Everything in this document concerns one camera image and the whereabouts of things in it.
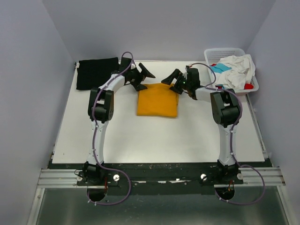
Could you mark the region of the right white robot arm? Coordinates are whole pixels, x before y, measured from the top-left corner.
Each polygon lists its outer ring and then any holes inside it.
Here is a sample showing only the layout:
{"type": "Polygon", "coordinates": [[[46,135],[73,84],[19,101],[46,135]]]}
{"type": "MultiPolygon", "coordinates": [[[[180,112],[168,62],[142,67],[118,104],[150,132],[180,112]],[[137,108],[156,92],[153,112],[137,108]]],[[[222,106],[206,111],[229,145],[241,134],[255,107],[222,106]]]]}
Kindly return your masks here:
{"type": "Polygon", "coordinates": [[[217,160],[216,175],[218,182],[225,184],[239,173],[240,164],[236,157],[236,130],[242,116],[242,104],[233,89],[217,89],[209,84],[203,86],[197,68],[186,66],[186,72],[175,69],[171,75],[161,81],[170,85],[175,93],[186,91],[194,100],[210,98],[212,117],[219,130],[219,157],[217,160]]]}

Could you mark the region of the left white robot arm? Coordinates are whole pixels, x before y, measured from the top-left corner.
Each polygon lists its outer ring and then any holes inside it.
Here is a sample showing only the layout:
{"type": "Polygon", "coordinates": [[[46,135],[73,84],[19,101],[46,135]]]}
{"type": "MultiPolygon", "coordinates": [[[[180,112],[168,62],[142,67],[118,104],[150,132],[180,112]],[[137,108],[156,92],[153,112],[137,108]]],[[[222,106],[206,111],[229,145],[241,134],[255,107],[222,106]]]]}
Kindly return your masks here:
{"type": "Polygon", "coordinates": [[[145,90],[147,87],[142,82],[146,78],[155,78],[142,63],[138,66],[132,59],[123,57],[119,70],[113,72],[105,84],[90,90],[88,116],[92,125],[92,143],[82,169],[83,180],[87,184],[103,184],[107,175],[102,164],[105,133],[114,113],[114,94],[127,83],[136,91],[145,90]]]}

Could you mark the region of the orange t shirt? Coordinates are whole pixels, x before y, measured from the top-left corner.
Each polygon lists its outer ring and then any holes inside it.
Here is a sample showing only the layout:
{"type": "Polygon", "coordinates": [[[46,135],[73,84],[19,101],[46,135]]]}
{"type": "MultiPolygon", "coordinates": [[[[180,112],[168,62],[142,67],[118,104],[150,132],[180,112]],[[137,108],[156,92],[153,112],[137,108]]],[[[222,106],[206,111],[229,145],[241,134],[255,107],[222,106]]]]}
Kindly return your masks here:
{"type": "Polygon", "coordinates": [[[138,93],[137,116],[160,116],[176,118],[178,116],[179,95],[170,90],[173,86],[155,83],[146,84],[147,89],[138,93]]]}

